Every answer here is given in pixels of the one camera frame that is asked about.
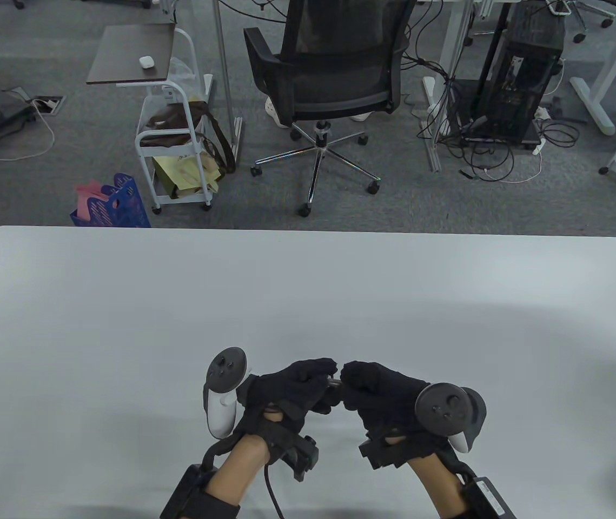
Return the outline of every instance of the white shoe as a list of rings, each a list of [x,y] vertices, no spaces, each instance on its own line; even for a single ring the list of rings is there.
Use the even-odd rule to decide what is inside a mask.
[[[358,123],[362,123],[363,121],[365,121],[367,118],[370,117],[370,114],[372,114],[373,112],[371,111],[367,111],[365,114],[359,114],[357,116],[350,116],[349,119],[351,119],[352,121],[358,121]]]
[[[279,122],[279,116],[276,114],[274,104],[271,102],[271,99],[269,97],[267,97],[267,100],[265,101],[265,112],[267,112],[268,116],[274,119],[276,126],[278,126],[279,128],[284,128],[284,129],[288,128],[288,126],[284,126],[283,124]]]

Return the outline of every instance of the forearm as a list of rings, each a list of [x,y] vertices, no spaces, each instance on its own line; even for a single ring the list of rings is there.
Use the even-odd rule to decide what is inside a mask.
[[[426,492],[442,519],[457,517],[468,509],[461,497],[461,481],[446,469],[437,454],[414,458],[409,461],[409,466],[426,487]]]
[[[237,507],[257,473],[269,462],[269,449],[261,437],[247,435],[233,448],[204,490]]]

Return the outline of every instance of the plastic bag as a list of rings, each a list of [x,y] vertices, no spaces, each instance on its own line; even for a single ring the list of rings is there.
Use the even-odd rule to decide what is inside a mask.
[[[197,85],[197,77],[190,70],[190,67],[177,57],[171,58],[168,80],[176,83],[177,86],[183,89],[188,101],[203,101],[202,92],[200,92]],[[177,99],[179,96],[180,93],[176,91],[177,102],[183,102],[183,99]]]

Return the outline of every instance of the chrome chair leg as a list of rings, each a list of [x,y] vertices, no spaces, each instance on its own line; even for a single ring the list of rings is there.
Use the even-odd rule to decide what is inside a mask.
[[[343,141],[347,141],[347,140],[352,139],[354,137],[360,137],[363,134],[365,134],[364,131],[357,131],[354,134],[347,135],[346,137],[340,137],[338,139],[335,139],[334,141],[331,141],[330,143],[327,143],[327,147],[335,145],[336,143],[342,143]]]
[[[349,159],[345,158],[345,156],[338,154],[333,149],[327,149],[327,153],[332,155],[332,157],[337,158],[337,160],[342,161],[344,164],[346,164],[350,168],[353,168],[354,170],[358,171],[359,173],[362,173],[363,175],[365,175],[365,176],[367,176],[369,178],[372,178],[372,180],[374,180],[375,182],[380,182],[382,180],[379,176],[375,176],[372,173],[368,173],[361,166],[351,162]]]
[[[587,29],[587,24],[584,21],[584,18],[582,18],[582,13],[579,12],[579,7],[577,7],[577,9],[574,9],[572,11],[572,13],[577,17],[577,23],[579,24],[579,27],[582,27],[582,31],[583,32],[587,32],[587,30],[588,30]]]
[[[320,166],[324,160],[324,153],[327,148],[315,148],[315,165],[313,166],[313,180],[310,182],[310,190],[308,191],[308,207],[312,207],[313,198],[315,197],[315,186],[317,185],[317,176],[320,174]]]
[[[303,153],[305,153],[306,151],[310,151],[311,149],[315,149],[315,147],[307,146],[307,148],[293,149],[291,151],[286,151],[285,153],[280,153],[278,155],[272,155],[271,157],[261,158],[260,160],[255,161],[255,165],[259,166],[261,164],[267,164],[270,162],[280,161],[284,158],[295,157],[298,155],[302,155]]]
[[[605,9],[601,9],[600,7],[596,7],[595,5],[591,5],[590,3],[585,3],[582,2],[581,0],[577,0],[575,2],[575,5],[577,6],[578,9],[583,9],[587,12],[591,12],[595,15],[600,15],[603,17],[606,17],[608,19],[614,20],[615,19],[615,13],[611,12],[611,11],[607,11]]]
[[[308,139],[308,143],[315,144],[315,138],[311,137],[310,134],[307,131],[305,131],[304,129],[302,129],[300,126],[298,126],[298,124],[296,124],[296,123],[291,124],[291,128],[295,129],[295,131],[297,131],[303,137]]]

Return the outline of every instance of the gray carpet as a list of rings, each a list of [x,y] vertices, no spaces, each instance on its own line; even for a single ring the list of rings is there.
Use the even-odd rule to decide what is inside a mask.
[[[230,0],[249,12],[259,10],[249,0]],[[95,178],[107,182],[118,171],[134,175],[147,193],[133,150],[134,126],[142,93],[114,86],[87,86],[84,80],[96,52],[103,27],[159,21],[157,10],[124,3],[78,0],[26,0],[17,11],[0,0],[0,88],[17,85],[30,94],[61,94],[67,102],[50,124],[57,142],[50,153],[30,161],[0,163],[0,225],[70,225],[75,206],[74,186]],[[196,2],[192,24],[205,71],[218,74],[219,63],[211,18],[211,2]],[[417,18],[421,8],[416,8]],[[437,59],[448,19],[448,6],[426,30],[424,54]],[[592,31],[587,40],[566,44],[566,76],[591,81],[616,38],[616,22],[599,28],[599,19],[587,15]],[[263,96],[253,85],[242,37],[242,27],[260,25],[270,45],[278,49],[281,26],[243,19],[223,11],[224,32],[231,68],[231,90],[236,110],[246,120],[242,160],[238,172],[221,183],[211,212],[197,205],[167,206],[162,215],[150,215],[156,227],[268,228],[303,230],[357,230],[395,232],[461,232],[538,235],[616,236],[616,176],[602,177],[597,169],[616,148],[616,136],[601,135],[590,123],[573,149],[547,145],[543,173],[520,185],[469,181],[457,173],[460,161],[443,158],[444,171],[430,172],[422,141],[416,139],[417,113],[424,107],[422,69],[404,72],[402,91],[409,94],[399,111],[373,114],[365,123],[335,121],[335,136],[365,128],[369,144],[343,145],[340,152],[382,176],[382,188],[372,197],[367,181],[336,162],[328,162],[318,183],[313,213],[294,215],[306,195],[311,158],[267,165],[264,175],[252,178],[251,162],[294,146],[286,131],[278,129],[263,110]],[[479,28],[492,25],[479,23]],[[474,77],[488,46],[477,37],[465,50],[459,77]],[[226,123],[221,85],[217,85],[214,111]],[[563,97],[566,115],[586,118],[567,80],[557,95]],[[604,99],[616,123],[616,82]],[[0,157],[40,151],[48,141],[41,124],[0,145]],[[512,178],[535,173],[538,159],[517,157]],[[150,205],[149,196],[145,202]]]

